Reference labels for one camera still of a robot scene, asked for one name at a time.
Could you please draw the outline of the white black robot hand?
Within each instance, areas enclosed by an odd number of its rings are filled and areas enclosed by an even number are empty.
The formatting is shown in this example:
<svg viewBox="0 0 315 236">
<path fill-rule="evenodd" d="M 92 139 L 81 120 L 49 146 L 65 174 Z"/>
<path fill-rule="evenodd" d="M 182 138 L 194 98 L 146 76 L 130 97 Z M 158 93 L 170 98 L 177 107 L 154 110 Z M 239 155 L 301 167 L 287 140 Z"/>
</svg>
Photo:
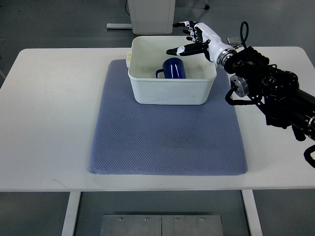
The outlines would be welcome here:
<svg viewBox="0 0 315 236">
<path fill-rule="evenodd" d="M 236 50 L 224 44 L 221 38 L 206 24 L 183 21 L 174 23 L 173 27 L 184 27 L 183 32 L 187 34 L 187 40 L 190 44 L 168 49 L 166 53 L 172 56 L 192 56 L 204 54 L 209 62 L 213 62 L 216 66 L 224 68 L 226 61 L 236 54 Z"/>
</svg>

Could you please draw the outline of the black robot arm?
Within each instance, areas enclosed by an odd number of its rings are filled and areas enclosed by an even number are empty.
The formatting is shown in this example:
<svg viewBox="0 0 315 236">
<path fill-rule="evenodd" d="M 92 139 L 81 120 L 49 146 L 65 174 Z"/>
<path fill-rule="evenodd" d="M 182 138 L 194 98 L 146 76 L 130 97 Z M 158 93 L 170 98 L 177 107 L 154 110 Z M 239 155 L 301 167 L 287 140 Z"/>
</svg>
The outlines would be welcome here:
<svg viewBox="0 0 315 236">
<path fill-rule="evenodd" d="M 298 141 L 315 138 L 315 98 L 300 90 L 298 77 L 283 71 L 269 59 L 246 45 L 249 25 L 240 27 L 243 50 L 229 56 L 223 68 L 231 74 L 230 90 L 225 96 L 229 105 L 256 105 L 265 115 L 266 124 L 286 129 L 291 126 Z"/>
</svg>

